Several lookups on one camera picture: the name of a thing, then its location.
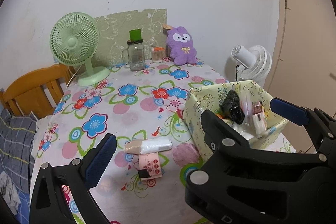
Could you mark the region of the pink paper packet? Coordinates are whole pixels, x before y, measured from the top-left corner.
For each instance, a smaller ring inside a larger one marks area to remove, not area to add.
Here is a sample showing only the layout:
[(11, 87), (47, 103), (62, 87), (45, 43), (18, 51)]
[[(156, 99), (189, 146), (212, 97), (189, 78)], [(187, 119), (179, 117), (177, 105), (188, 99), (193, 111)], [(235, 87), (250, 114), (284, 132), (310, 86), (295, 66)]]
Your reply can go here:
[(139, 155), (138, 163), (138, 175), (142, 181), (162, 177), (161, 164), (157, 152)]

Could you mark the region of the black plastic bag roll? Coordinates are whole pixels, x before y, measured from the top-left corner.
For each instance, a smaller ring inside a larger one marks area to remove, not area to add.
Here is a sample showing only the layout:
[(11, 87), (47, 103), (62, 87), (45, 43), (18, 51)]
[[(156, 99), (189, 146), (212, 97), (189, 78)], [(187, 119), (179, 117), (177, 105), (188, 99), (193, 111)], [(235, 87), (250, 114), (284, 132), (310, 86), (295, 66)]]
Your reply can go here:
[(219, 105), (222, 112), (222, 116), (232, 120), (237, 124), (242, 124), (245, 119), (245, 114), (240, 106), (240, 98), (234, 90), (230, 90)]

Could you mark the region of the white tissue pack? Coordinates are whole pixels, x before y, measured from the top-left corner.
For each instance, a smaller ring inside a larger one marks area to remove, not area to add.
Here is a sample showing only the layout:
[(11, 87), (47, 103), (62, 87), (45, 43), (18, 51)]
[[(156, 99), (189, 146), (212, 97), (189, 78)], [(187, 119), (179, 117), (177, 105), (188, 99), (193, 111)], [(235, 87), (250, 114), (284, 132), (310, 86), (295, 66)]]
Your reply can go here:
[(261, 135), (263, 132), (267, 130), (264, 108), (261, 102), (253, 103), (252, 120), (257, 135)]

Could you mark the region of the yellow cartoon storage box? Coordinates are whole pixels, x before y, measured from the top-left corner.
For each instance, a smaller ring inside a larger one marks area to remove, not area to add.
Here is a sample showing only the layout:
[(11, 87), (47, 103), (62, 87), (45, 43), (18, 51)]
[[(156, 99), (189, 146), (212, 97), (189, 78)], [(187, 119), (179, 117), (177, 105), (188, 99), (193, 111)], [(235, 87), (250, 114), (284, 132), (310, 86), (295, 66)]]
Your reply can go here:
[(244, 109), (251, 111), (253, 103), (262, 103), (266, 131), (259, 136), (257, 135), (252, 113), (245, 116), (245, 121), (242, 125), (237, 125), (230, 119), (224, 119), (224, 121), (246, 138), (253, 149), (292, 152), (291, 144), (285, 142), (284, 135), (282, 134), (288, 120), (271, 111), (269, 103), (273, 97), (267, 91), (256, 82), (246, 80), (199, 86), (190, 90), (183, 112), (183, 119), (189, 128), (192, 139), (203, 161), (207, 161), (212, 156), (213, 151), (205, 142), (205, 132), (201, 124), (202, 112), (210, 110), (215, 114), (219, 114), (220, 104), (223, 103), (228, 92), (231, 90), (238, 94), (241, 104), (244, 105)]

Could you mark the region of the beige door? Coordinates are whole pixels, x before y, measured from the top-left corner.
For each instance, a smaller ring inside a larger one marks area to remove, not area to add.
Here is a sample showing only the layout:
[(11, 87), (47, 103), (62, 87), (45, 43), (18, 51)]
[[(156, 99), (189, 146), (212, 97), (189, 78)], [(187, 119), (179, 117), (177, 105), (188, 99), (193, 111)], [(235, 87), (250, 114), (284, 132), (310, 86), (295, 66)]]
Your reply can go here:
[(280, 0), (268, 92), (335, 117), (335, 13), (331, 0)]

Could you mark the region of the floral tablecloth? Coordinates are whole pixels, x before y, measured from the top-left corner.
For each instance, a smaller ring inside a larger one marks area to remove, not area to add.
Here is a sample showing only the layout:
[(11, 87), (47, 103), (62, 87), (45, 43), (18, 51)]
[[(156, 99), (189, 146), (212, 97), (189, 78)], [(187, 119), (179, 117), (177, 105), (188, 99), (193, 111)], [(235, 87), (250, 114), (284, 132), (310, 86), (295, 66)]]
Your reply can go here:
[[(203, 159), (191, 138), (193, 125), (182, 115), (191, 88), (225, 81), (201, 61), (180, 67), (164, 61), (148, 63), (139, 72), (115, 65), (108, 78), (88, 87), (72, 83), (38, 129), (33, 175), (45, 162), (66, 165), (83, 158), (112, 133), (116, 152), (91, 189), (111, 223), (205, 223), (185, 203), (185, 178), (202, 166)], [(125, 153), (125, 144), (160, 136), (173, 143), (171, 150), (159, 154), (162, 176), (142, 181), (138, 157)]]

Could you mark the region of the white crumpled cloth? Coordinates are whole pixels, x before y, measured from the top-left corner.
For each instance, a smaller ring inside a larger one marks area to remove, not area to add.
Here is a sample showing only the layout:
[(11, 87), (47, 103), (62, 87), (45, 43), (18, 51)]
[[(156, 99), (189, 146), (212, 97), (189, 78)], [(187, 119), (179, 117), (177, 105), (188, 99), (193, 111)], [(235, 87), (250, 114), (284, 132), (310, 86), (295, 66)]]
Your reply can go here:
[(8, 205), (13, 215), (17, 215), (21, 200), (19, 199), (14, 183), (5, 171), (2, 171), (0, 174), (0, 188), (5, 203)]

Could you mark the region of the grey plaid pillow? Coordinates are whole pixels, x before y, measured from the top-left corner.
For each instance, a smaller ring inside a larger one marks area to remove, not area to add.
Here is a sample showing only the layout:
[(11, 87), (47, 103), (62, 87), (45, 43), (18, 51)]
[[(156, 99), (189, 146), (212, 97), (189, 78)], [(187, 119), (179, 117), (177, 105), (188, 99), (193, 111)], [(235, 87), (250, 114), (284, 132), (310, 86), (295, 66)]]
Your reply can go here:
[(1, 111), (1, 168), (22, 192), (30, 192), (35, 163), (31, 155), (37, 120), (29, 115), (17, 117)]

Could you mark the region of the white floor fan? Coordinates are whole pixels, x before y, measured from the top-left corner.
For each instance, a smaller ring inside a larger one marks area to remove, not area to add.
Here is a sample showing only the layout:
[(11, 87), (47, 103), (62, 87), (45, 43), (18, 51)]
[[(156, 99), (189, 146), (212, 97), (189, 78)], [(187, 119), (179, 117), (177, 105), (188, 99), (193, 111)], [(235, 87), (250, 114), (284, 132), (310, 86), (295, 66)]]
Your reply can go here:
[(272, 56), (263, 46), (246, 48), (236, 45), (231, 56), (236, 61), (236, 81), (253, 80), (260, 86), (265, 84), (272, 67)]

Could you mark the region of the wooden chair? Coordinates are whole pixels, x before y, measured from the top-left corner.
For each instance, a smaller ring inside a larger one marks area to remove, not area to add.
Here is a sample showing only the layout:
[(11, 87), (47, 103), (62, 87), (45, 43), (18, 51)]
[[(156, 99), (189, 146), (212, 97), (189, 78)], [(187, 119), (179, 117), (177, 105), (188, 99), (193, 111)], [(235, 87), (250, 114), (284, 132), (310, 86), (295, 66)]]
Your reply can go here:
[(44, 88), (53, 101), (59, 103), (64, 96), (61, 80), (68, 81), (70, 78), (68, 67), (62, 64), (31, 71), (15, 80), (4, 92), (1, 91), (1, 103), (15, 116), (34, 113), (38, 118), (44, 118), (55, 110)]

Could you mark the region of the toothpick holder orange lid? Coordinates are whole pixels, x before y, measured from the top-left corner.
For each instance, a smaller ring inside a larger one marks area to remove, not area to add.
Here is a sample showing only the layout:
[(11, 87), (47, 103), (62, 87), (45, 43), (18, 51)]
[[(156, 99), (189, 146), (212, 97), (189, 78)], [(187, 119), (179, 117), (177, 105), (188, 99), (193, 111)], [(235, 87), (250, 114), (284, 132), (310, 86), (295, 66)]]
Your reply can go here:
[(161, 63), (165, 57), (165, 48), (151, 47), (151, 60), (153, 63)]

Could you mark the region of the purple bunny plush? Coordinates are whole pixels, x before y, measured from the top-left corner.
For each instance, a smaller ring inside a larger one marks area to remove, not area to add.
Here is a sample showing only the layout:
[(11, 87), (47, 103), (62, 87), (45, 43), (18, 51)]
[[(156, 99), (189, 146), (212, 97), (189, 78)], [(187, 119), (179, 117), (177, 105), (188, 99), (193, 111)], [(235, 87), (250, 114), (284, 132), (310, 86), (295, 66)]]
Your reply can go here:
[(166, 45), (169, 57), (177, 66), (196, 64), (197, 50), (193, 46), (193, 39), (184, 27), (172, 27), (167, 30)]

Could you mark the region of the glass mason jar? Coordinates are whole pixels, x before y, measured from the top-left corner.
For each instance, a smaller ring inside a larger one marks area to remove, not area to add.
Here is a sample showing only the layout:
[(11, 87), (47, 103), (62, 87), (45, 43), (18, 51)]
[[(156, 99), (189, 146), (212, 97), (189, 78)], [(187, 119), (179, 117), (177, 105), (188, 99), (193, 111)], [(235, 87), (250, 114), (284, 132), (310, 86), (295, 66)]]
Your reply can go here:
[(146, 67), (143, 40), (128, 40), (127, 47), (122, 50), (122, 61), (132, 72), (142, 71)]

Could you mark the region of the green desk fan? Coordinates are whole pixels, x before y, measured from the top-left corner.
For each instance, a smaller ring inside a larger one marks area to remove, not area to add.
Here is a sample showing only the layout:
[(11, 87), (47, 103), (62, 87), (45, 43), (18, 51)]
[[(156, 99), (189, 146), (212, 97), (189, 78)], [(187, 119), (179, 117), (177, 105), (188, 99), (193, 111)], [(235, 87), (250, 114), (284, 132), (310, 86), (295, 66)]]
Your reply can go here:
[(58, 62), (68, 67), (85, 66), (85, 72), (78, 77), (79, 86), (97, 84), (110, 74), (108, 68), (92, 65), (99, 39), (96, 21), (82, 12), (64, 15), (52, 28), (50, 49)]

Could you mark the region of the green patterned board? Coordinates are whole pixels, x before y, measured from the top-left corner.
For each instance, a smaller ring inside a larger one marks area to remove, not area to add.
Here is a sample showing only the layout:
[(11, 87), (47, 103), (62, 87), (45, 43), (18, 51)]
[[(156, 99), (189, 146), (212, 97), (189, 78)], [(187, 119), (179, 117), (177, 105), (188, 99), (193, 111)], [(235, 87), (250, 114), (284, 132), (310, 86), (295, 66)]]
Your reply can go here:
[(112, 66), (122, 63), (122, 50), (130, 39), (129, 31), (139, 29), (143, 39), (145, 58), (151, 58), (151, 47), (166, 46), (163, 25), (167, 9), (145, 9), (119, 12), (95, 18), (100, 40), (92, 65)]

